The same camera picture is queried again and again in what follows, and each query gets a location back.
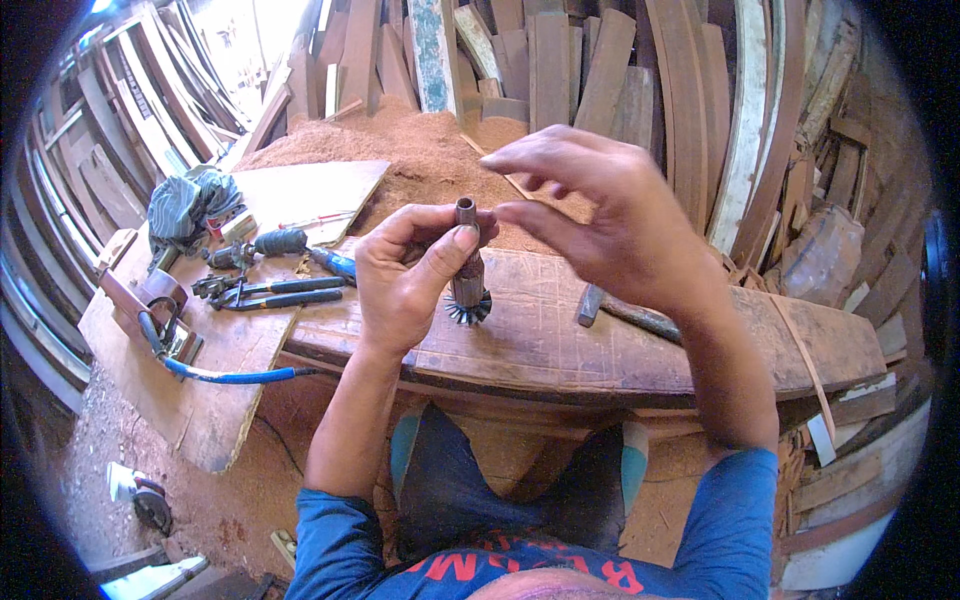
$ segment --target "white painted wood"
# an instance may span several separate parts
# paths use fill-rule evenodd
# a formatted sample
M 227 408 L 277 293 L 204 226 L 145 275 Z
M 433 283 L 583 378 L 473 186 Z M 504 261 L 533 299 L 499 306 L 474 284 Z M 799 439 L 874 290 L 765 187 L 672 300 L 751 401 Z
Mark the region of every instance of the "white painted wood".
M 810 529 L 852 515 L 904 485 L 920 460 L 929 415 L 928 400 L 882 438 L 845 456 L 844 462 L 854 463 L 879 451 L 883 470 L 869 483 L 804 513 L 801 517 L 801 529 Z
M 773 0 L 770 4 L 772 5 L 771 10 L 771 20 L 773 21 L 773 31 L 772 31 L 772 41 L 773 46 L 773 55 L 774 55 L 774 71 L 773 73 L 768 73 L 767 76 L 770 80 L 774 82 L 774 94 L 771 98 L 770 106 L 766 109 L 770 112 L 770 122 L 767 125 L 767 131 L 764 132 L 763 142 L 760 147 L 760 160 L 756 166 L 756 177 L 754 178 L 754 187 L 750 191 L 750 201 L 747 202 L 747 209 L 744 210 L 744 214 L 747 213 L 747 210 L 750 210 L 750 205 L 754 203 L 754 196 L 756 195 L 756 187 L 760 183 L 760 176 L 763 175 L 763 170 L 767 168 L 767 159 L 770 157 L 770 146 L 774 141 L 774 131 L 777 128 L 777 118 L 780 116 L 780 99 L 783 97 L 783 67 L 786 61 L 786 8 L 783 5 L 785 0 Z
M 736 0 L 736 91 L 727 161 L 707 235 L 729 254 L 756 177 L 767 84 L 766 27 L 760 0 Z
M 867 394 L 872 394 L 873 392 L 879 392 L 880 390 L 891 388 L 896 385 L 897 374 L 894 372 L 888 372 L 883 376 L 883 379 L 876 383 L 860 384 L 856 387 L 850 388 L 838 398 L 838 401 L 849 402 L 850 400 L 857 399 L 861 396 L 866 396 Z
M 790 555 L 780 579 L 780 588 L 836 588 L 853 581 L 870 558 L 891 518 L 892 512 L 834 543 Z
M 500 69 L 496 68 L 493 43 L 480 21 L 480 13 L 472 4 L 453 10 L 453 22 L 464 39 L 468 52 L 482 71 L 483 79 L 496 79 L 503 84 Z
M 867 294 L 869 293 L 870 293 L 870 286 L 867 285 L 866 281 L 864 281 L 859 286 L 857 286 L 855 290 L 853 290 L 853 292 L 847 298 L 847 301 L 844 302 L 843 304 L 844 312 L 851 313 L 854 310 L 856 310 L 856 307 L 860 305 L 860 302 L 862 302 L 863 299 L 867 298 Z
M 827 432 L 827 422 L 824 416 L 817 415 L 806 422 L 806 428 L 810 431 L 810 439 L 813 440 L 813 447 L 817 450 L 817 459 L 820 461 L 820 468 L 826 467 L 836 460 L 837 453 L 833 448 L 833 442 L 830 441 L 830 434 Z

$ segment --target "electric cord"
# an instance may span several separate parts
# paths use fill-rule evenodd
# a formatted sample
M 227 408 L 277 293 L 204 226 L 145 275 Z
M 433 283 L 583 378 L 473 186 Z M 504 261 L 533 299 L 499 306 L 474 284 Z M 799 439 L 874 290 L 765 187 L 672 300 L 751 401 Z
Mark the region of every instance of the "electric cord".
M 294 453 L 290 451 L 290 446 L 287 445 L 286 441 L 283 439 L 283 436 L 280 435 L 280 432 L 276 430 L 276 427 L 270 424 L 270 422 L 259 415 L 254 415 L 256 419 L 260 419 L 263 424 L 267 425 L 271 431 L 274 432 L 276 438 L 280 441 L 280 444 L 283 446 L 283 449 L 287 451 L 287 457 L 290 458 L 290 462 L 293 463 L 294 469 L 297 470 L 297 473 L 300 474 L 300 477 L 303 476 L 303 471 L 300 470 L 300 466 L 297 464 L 297 459 L 294 458 Z

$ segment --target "stacked lumber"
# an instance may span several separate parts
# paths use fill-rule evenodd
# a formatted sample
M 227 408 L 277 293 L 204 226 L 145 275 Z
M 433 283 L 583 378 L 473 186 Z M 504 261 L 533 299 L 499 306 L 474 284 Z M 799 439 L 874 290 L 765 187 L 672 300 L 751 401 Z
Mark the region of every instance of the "stacked lumber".
M 76 325 L 105 249 L 141 227 L 160 182 L 218 160 L 249 126 L 186 3 L 134 2 L 93 32 L 44 82 L 3 215 L 4 297 L 16 317 L 5 313 L 4 327 L 23 328 L 21 354 L 32 343 L 55 359 L 44 381 L 77 412 L 92 355 Z

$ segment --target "blue cable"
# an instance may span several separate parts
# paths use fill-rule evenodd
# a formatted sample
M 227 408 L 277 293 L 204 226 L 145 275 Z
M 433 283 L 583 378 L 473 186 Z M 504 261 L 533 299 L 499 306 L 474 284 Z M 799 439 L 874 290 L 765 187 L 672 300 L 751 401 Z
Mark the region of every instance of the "blue cable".
M 273 381 L 285 381 L 293 379 L 299 375 L 312 375 L 321 372 L 320 369 L 312 367 L 285 367 L 283 369 L 273 369 L 272 371 L 259 372 L 216 372 L 206 369 L 197 369 L 185 363 L 166 357 L 163 359 L 163 366 L 177 375 L 190 377 L 199 381 L 209 383 L 227 383 L 232 385 L 244 385 L 253 383 L 271 383 Z

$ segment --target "sawdust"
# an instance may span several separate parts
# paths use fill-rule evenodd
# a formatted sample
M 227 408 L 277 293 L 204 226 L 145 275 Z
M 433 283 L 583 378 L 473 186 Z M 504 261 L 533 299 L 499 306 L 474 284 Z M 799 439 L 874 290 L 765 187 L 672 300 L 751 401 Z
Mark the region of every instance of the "sawdust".
M 502 117 L 479 122 L 479 111 L 466 115 L 464 127 L 481 147 L 500 148 L 527 133 L 525 123 Z M 421 113 L 397 98 L 384 96 L 370 117 L 354 113 L 335 123 L 306 121 L 286 137 L 243 158 L 234 171 L 330 160 L 389 160 L 390 169 L 351 226 L 349 235 L 364 235 L 397 209 L 410 203 L 449 204 L 471 196 L 480 208 L 494 208 L 518 195 L 502 177 L 480 167 L 478 155 L 460 137 L 449 112 Z M 317 181 L 317 190 L 324 183 Z M 558 202 L 545 192 L 538 200 L 559 208 L 581 223 L 592 214 L 589 201 L 571 195 Z M 501 228 L 493 248 L 553 254 L 519 228 Z

